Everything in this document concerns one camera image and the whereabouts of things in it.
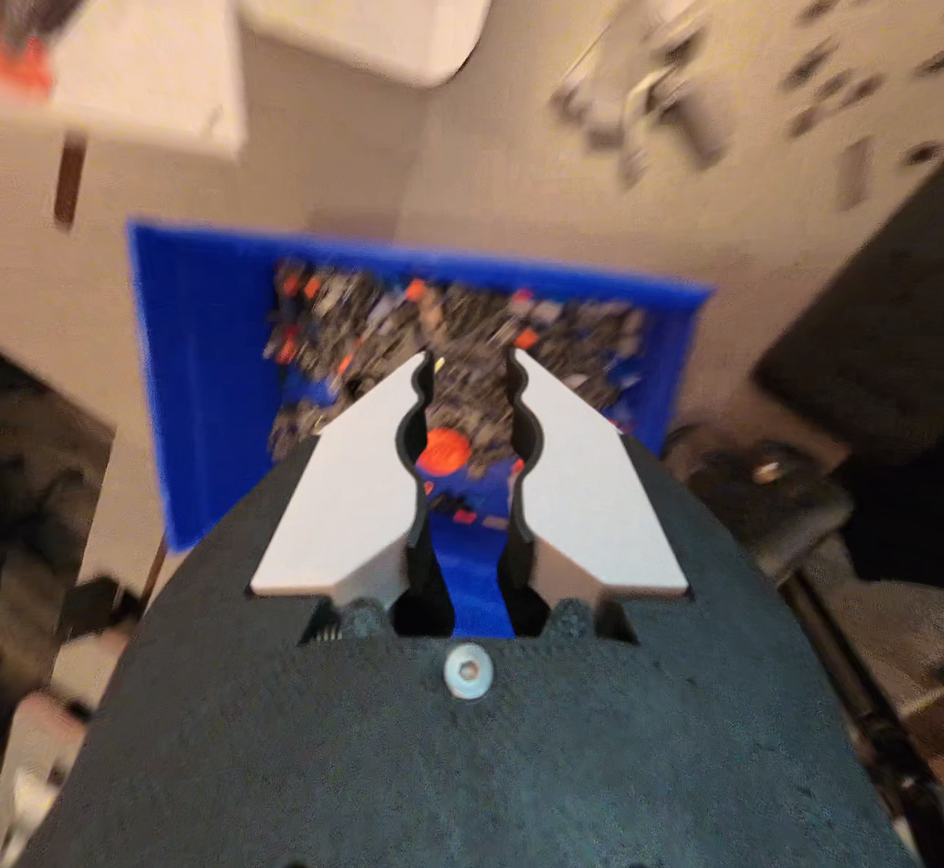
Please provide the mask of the light grey curved panel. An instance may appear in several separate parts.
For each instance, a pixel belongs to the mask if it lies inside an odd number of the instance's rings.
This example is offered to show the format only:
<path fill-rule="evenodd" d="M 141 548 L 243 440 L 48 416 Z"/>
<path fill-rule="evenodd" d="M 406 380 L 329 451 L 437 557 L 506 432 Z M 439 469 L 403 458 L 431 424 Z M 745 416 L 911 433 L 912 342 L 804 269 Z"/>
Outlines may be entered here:
<path fill-rule="evenodd" d="M 626 138 L 625 92 L 601 85 L 587 75 L 568 75 L 552 100 L 561 116 L 582 133 L 591 150 L 617 150 Z"/>

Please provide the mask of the light grey angled panel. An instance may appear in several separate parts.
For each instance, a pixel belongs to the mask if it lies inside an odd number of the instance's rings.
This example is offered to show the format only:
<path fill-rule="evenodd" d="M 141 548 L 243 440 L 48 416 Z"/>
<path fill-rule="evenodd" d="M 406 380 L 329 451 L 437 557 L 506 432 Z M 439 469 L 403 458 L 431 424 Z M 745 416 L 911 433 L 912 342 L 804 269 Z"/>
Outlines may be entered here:
<path fill-rule="evenodd" d="M 734 139 L 734 119 L 726 95 L 706 75 L 678 62 L 657 68 L 636 83 L 643 123 L 674 131 L 700 170 L 717 166 Z"/>

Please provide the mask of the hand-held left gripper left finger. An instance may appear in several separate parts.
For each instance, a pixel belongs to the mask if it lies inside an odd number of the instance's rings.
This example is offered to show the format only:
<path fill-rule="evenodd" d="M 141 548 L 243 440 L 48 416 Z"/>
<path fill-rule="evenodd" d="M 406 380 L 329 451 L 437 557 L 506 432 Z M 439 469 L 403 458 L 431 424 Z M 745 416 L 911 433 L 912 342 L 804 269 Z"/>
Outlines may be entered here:
<path fill-rule="evenodd" d="M 428 444 L 434 357 L 418 353 L 314 438 L 249 583 L 257 597 L 373 600 L 395 619 L 452 619 L 416 468 Z"/>

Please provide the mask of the instruction booklet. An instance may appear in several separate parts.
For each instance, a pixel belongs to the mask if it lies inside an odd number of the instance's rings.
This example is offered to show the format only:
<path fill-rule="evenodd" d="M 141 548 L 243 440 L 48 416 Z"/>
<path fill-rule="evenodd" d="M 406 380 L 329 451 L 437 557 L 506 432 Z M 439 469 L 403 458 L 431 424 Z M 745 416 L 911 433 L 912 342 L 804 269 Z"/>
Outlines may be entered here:
<path fill-rule="evenodd" d="M 234 158 L 232 0 L 2 0 L 2 119 Z"/>

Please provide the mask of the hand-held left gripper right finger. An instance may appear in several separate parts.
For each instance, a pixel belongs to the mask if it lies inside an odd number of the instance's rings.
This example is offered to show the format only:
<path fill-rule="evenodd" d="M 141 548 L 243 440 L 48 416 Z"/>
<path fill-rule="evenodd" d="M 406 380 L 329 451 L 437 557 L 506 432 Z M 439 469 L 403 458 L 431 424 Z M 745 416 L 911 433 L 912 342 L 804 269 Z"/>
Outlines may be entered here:
<path fill-rule="evenodd" d="M 510 487 L 498 580 L 510 619 L 565 601 L 599 616 L 636 600 L 674 602 L 690 583 L 620 430 L 524 351 L 510 351 Z"/>

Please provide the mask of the orange sprocket wheel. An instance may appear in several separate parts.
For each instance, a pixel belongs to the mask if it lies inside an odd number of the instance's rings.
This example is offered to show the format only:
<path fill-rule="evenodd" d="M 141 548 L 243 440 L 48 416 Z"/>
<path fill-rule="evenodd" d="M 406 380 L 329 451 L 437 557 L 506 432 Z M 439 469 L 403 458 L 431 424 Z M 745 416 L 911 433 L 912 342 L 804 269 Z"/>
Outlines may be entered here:
<path fill-rule="evenodd" d="M 466 435 L 455 428 L 438 427 L 429 431 L 426 448 L 416 464 L 427 475 L 444 477 L 462 469 L 471 454 L 471 442 Z"/>

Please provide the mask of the blue plastic storage bin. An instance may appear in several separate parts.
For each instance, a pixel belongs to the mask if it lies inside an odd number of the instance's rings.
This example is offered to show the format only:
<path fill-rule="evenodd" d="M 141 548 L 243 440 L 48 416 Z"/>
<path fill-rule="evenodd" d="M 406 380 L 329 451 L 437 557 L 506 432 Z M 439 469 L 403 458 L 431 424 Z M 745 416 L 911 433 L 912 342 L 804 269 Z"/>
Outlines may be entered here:
<path fill-rule="evenodd" d="M 152 407 L 170 545 L 188 549 L 184 565 L 159 602 L 185 607 L 202 629 L 246 632 L 251 618 L 302 618 L 300 642 L 373 636 L 537 638 L 560 613 L 577 612 L 588 635 L 634 642 L 630 608 L 668 601 L 611 605 L 599 616 L 576 600 L 547 619 L 510 619 L 498 566 L 507 541 L 510 506 L 496 524 L 461 524 L 431 510 L 431 543 L 450 600 L 452 619 L 395 619 L 373 600 L 336 610 L 324 597 L 257 597 L 249 583 L 312 453 L 302 440 L 272 462 L 267 440 L 281 404 L 277 366 L 264 358 L 268 317 L 275 308 L 274 267 L 298 258 L 318 266 L 365 269 L 380 277 L 418 275 L 512 292 L 518 288 L 559 300 L 627 300 L 646 314 L 638 357 L 642 381 L 634 390 L 635 423 L 622 434 L 631 459 L 690 583 L 696 566 L 672 536 L 667 502 L 656 498 L 657 475 L 647 449 L 662 444 L 694 318 L 709 296 L 700 286 L 627 274 L 568 269 L 537 261 L 462 257 L 348 242 L 264 240 L 210 231 L 134 223 L 129 229 L 139 315 L 145 336 L 147 389 Z"/>

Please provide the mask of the grey plate with screw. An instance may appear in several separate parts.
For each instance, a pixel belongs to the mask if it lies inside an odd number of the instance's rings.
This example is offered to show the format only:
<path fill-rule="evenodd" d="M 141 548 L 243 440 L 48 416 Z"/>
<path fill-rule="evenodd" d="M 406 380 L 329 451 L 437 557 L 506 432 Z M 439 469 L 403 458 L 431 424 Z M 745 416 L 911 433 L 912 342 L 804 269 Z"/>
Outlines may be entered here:
<path fill-rule="evenodd" d="M 710 449 L 685 484 L 776 584 L 797 572 L 854 510 L 817 460 L 776 440 Z"/>

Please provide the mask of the pile of grey building pieces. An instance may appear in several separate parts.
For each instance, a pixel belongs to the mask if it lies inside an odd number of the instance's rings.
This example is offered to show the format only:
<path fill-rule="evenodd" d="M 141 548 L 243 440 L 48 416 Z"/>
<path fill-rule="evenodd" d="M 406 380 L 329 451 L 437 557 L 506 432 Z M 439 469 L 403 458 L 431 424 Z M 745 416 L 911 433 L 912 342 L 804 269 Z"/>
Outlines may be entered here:
<path fill-rule="evenodd" d="M 534 358 L 622 434 L 634 427 L 646 314 L 627 300 L 383 278 L 289 257 L 277 260 L 273 278 L 264 358 L 283 392 L 267 440 L 274 463 L 421 352 L 434 357 L 427 432 L 455 428 L 472 454 L 449 476 L 418 470 L 431 510 L 461 524 L 498 523 L 510 504 L 498 483 L 510 490 L 523 466 L 512 445 L 508 351 Z"/>

